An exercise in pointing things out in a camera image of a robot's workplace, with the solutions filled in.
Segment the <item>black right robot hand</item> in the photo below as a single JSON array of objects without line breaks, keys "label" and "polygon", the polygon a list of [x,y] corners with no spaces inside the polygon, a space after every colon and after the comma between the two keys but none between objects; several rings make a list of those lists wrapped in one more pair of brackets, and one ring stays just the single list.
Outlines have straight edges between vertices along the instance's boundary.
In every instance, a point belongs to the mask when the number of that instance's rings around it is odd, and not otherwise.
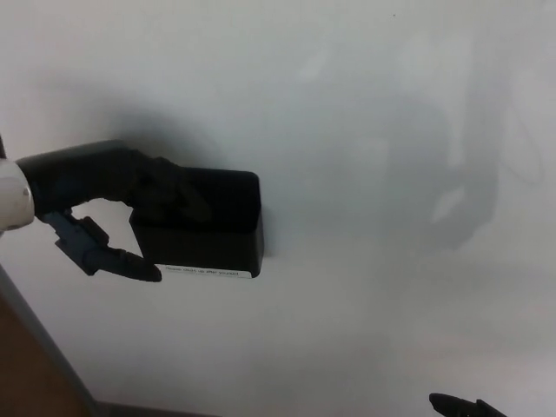
[{"label": "black right robot hand", "polygon": [[429,401],[433,409],[444,417],[506,417],[480,399],[472,402],[452,395],[431,393]]}]

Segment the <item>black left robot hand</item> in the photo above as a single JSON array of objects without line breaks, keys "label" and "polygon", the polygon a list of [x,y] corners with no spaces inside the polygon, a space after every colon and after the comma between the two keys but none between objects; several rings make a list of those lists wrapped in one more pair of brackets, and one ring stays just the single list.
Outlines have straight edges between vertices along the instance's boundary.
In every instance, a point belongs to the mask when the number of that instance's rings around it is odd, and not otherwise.
[{"label": "black left robot hand", "polygon": [[29,186],[34,216],[54,229],[56,245],[86,275],[102,270],[136,281],[162,279],[154,264],[110,247],[108,234],[91,218],[76,219],[75,206],[103,199],[122,202],[153,219],[176,211],[199,222],[211,214],[185,168],[120,141],[28,156],[16,165]]}]

